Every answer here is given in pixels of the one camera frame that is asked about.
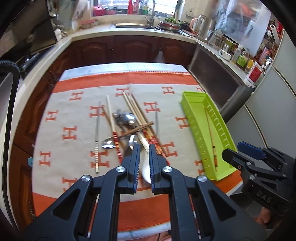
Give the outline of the person right hand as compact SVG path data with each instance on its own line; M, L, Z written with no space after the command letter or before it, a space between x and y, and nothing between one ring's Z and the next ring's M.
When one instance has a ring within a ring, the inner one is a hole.
M281 216L265 207L262 207L256 222L263 226L266 230L271 230L279 226L281 223Z

